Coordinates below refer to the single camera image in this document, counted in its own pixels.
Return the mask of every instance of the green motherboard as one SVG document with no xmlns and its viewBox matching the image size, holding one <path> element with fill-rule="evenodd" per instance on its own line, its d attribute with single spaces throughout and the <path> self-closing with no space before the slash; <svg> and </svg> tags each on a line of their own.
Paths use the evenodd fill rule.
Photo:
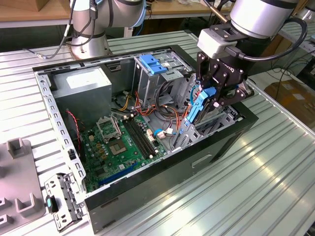
<svg viewBox="0 0 315 236">
<path fill-rule="evenodd" d="M 157 141 L 149 140 L 146 130 L 149 129 L 147 123 L 141 116 L 135 116 L 133 123 L 138 125 L 137 131 L 141 131 L 150 143 L 155 154 L 145 156 L 143 154 L 143 142 L 139 142 L 139 133 L 135 135 L 130 130 L 129 124 L 123 120 L 116 121 L 121 132 L 121 137 L 104 141 L 103 136 L 115 132 L 115 128 L 110 122 L 100 126 L 102 134 L 97 125 L 92 129 L 81 133 L 85 151 L 85 160 L 82 161 L 86 171 L 85 185 L 88 192 L 93 192 L 100 186 L 110 183 L 136 169 L 139 169 L 166 155 L 163 146 Z"/>
</svg>

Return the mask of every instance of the expansion slot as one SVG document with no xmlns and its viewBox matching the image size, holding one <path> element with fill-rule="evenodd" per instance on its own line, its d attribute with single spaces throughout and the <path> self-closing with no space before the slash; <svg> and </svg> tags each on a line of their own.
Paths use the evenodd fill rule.
<svg viewBox="0 0 315 236">
<path fill-rule="evenodd" d="M 125 169 L 125 170 L 123 170 L 123 171 L 120 171 L 120 172 L 118 172 L 118 173 L 116 173 L 116 174 L 114 174 L 114 175 L 112 175 L 112 176 L 110 176 L 110 177 L 108 177 L 108 178 L 106 178 L 106 179 L 103 179 L 103 180 L 99 181 L 99 182 L 98 182 L 98 185 L 99 185 L 99 186 L 102 186 L 102 185 L 104 185 L 104 184 L 113 182 L 114 180 L 116 180 L 116 179 L 118 179 L 118 178 L 120 178 L 120 177 L 122 177 L 122 176 L 125 176 L 125 175 L 129 174 L 130 172 L 133 171 L 133 168 L 134 168 L 136 165 L 138 165 L 138 163 L 134 163 L 132 166 L 128 167 L 127 169 Z"/>
<path fill-rule="evenodd" d="M 151 146 L 149 140 L 142 133 L 142 130 L 136 124 L 133 118 L 126 119 L 123 121 L 124 126 L 128 133 L 130 134 L 132 140 L 135 142 L 137 147 L 140 149 L 143 157 L 145 159 L 152 158 L 156 152 Z"/>
</svg>

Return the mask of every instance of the slotted aluminum surface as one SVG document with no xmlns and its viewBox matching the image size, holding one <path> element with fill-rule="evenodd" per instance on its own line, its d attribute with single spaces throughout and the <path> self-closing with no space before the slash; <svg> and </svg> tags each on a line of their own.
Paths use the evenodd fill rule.
<svg viewBox="0 0 315 236">
<path fill-rule="evenodd" d="M 196 59 L 197 38 L 184 31 L 110 40 L 114 53 L 179 44 Z M 44 48 L 52 54 L 56 47 Z M 0 54 L 0 142 L 31 141 L 44 182 L 68 172 L 32 67 L 73 60 L 66 47 L 53 61 L 22 51 Z M 118 220 L 98 235 L 303 235 L 315 221 L 315 136 L 256 91 L 244 102 L 254 127 L 211 167 Z M 48 212 L 8 235 L 57 235 Z M 92 235 L 88 217 L 60 235 Z"/>
<path fill-rule="evenodd" d="M 283 26 L 278 34 L 294 43 L 300 37 L 301 32 L 301 27 L 298 24 L 288 23 Z M 308 24 L 307 36 L 304 42 L 300 45 L 300 48 L 304 49 L 306 52 L 312 52 L 315 50 L 315 43 L 311 42 L 312 35 L 315 35 L 315 23 Z"/>
</svg>

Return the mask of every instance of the gray plastic tray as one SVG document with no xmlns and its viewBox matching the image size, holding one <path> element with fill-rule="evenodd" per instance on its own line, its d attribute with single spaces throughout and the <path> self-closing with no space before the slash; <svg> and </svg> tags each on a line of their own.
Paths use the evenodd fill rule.
<svg viewBox="0 0 315 236">
<path fill-rule="evenodd" d="M 45 213 L 31 144 L 15 139 L 0 145 L 0 235 Z"/>
</svg>

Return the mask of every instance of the motherboard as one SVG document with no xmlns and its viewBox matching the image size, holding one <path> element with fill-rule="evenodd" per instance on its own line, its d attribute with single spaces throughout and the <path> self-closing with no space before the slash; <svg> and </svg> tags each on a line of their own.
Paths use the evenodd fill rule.
<svg viewBox="0 0 315 236">
<path fill-rule="evenodd" d="M 87 192 L 167 154 L 140 115 L 121 120 L 115 117 L 103 119 L 92 129 L 82 132 L 81 137 Z"/>
</svg>

